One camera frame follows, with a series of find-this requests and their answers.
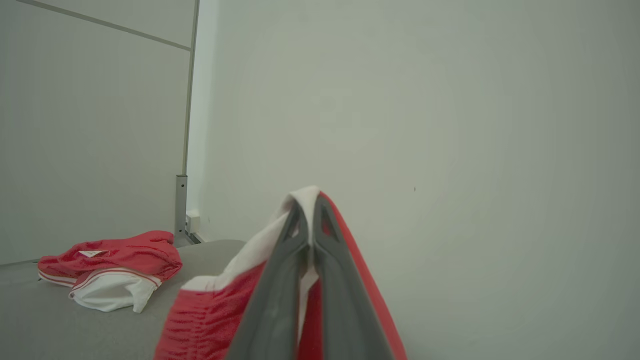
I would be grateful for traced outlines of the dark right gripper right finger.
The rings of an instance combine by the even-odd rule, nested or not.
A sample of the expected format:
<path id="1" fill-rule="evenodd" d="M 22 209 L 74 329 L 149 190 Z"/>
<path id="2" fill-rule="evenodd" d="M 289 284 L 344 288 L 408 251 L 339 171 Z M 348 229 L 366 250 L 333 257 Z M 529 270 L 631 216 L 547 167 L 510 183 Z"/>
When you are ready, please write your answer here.
<path id="1" fill-rule="evenodd" d="M 323 358 L 393 360 L 393 349 L 338 217 L 329 200 L 322 196 L 315 202 L 312 243 L 321 284 Z"/>

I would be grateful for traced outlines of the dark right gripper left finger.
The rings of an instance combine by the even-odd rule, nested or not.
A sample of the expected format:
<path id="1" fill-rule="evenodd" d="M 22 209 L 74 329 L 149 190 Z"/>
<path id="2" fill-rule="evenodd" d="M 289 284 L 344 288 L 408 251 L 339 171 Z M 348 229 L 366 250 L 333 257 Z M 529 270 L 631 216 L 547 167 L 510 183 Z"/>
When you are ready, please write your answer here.
<path id="1" fill-rule="evenodd" d="M 295 202 L 231 342 L 227 360 L 295 360 L 309 226 Z"/>

